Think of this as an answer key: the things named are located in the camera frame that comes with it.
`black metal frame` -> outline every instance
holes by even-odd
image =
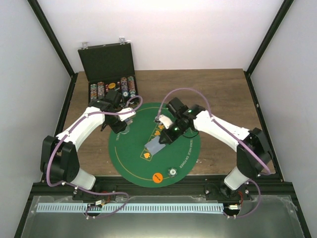
[[[68,112],[69,104],[72,98],[73,90],[75,87],[75,83],[77,80],[78,73],[74,73],[62,47],[60,46],[52,28],[50,27],[50,24],[48,20],[46,19],[39,3],[37,0],[28,0],[30,6],[32,7],[34,13],[36,14],[39,22],[41,23],[42,27],[44,28],[49,40],[51,41],[52,45],[54,46],[57,54],[60,57],[60,60],[64,64],[66,70],[68,71],[71,82],[68,87],[66,99],[64,101],[64,105],[62,108],[62,112],[58,121],[58,125],[56,127],[55,134],[58,134],[62,132],[64,123],[66,120],[66,115]],[[255,54],[249,68],[247,71],[245,71],[245,77],[252,95],[252,99],[254,102],[254,105],[256,107],[256,111],[262,126],[262,129],[265,133],[265,135],[268,138],[270,147],[273,151],[273,164],[275,167],[276,174],[270,175],[267,177],[260,177],[256,180],[256,182],[259,184],[261,188],[261,193],[264,195],[290,195],[291,199],[295,206],[297,206],[297,216],[299,218],[299,221],[301,223],[303,232],[305,237],[310,238],[310,232],[308,230],[302,209],[300,207],[300,204],[298,202],[294,187],[291,182],[284,182],[283,176],[281,173],[281,169],[279,167],[276,154],[273,148],[272,141],[270,139],[267,126],[265,124],[265,120],[259,105],[259,102],[257,100],[256,93],[253,88],[253,84],[251,81],[251,74],[253,73],[254,69],[256,68],[257,64],[259,63],[262,55],[264,54],[266,48],[268,47],[271,39],[273,38],[275,32],[277,31],[280,23],[282,22],[285,14],[287,13],[288,9],[290,8],[293,0],[284,0],[283,4],[281,5],[276,17],[274,18],[267,34],[265,35],[257,53]],[[128,182],[126,179],[121,177],[97,177],[96,184],[102,184],[103,187],[111,187],[115,189],[116,191],[125,191],[128,192],[131,196],[134,195],[200,195],[204,194],[206,191],[206,188],[210,185],[216,185],[219,186],[220,182],[223,181],[225,178],[224,175],[213,175],[213,176],[187,176],[184,179],[182,179],[180,182],[172,184],[167,187],[161,187],[161,188],[145,188],[137,186],[133,183]],[[70,186],[57,186],[57,187],[49,187],[45,183],[44,178],[42,178],[42,182],[34,183],[30,192],[30,196],[27,200],[23,215],[21,217],[18,229],[16,231],[15,237],[21,237],[23,228],[26,222],[26,218],[29,213],[29,209],[32,203],[33,196],[72,196],[74,188]],[[253,185],[247,185],[249,194],[257,194],[257,189]],[[87,195],[83,198],[79,199],[86,199],[90,200],[90,197]],[[208,200],[217,200],[219,202],[228,202],[228,200],[220,199],[218,196],[214,196],[211,194],[206,195],[206,199]]]

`open case lid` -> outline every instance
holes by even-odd
[[[135,74],[130,43],[91,46],[78,53],[89,82]]]

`orange button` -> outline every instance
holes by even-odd
[[[156,183],[160,183],[163,181],[163,175],[160,174],[160,173],[155,173],[153,175],[153,181],[156,182]]]

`gray object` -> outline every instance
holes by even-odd
[[[145,148],[149,151],[149,153],[153,156],[158,151],[163,149],[165,147],[165,144],[159,143],[159,136],[154,137],[152,140],[150,140],[148,143],[145,144]]]
[[[123,203],[108,203],[106,206],[94,207],[89,213],[110,213]],[[40,202],[36,208],[37,213],[85,213],[88,203],[54,203]],[[196,213],[221,214],[222,203],[128,203],[118,213]]]

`stack of poker chips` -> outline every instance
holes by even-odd
[[[121,78],[120,84],[121,84],[122,95],[124,97],[128,97],[129,96],[129,90],[128,90],[128,80],[127,80],[127,78],[126,77]]]
[[[130,97],[135,96],[135,85],[134,85],[134,78],[133,76],[128,77],[128,85],[129,85],[129,92],[130,92]]]
[[[98,82],[98,99],[103,98],[105,98],[105,84],[103,82]]]
[[[97,84],[90,85],[90,100],[97,99]]]

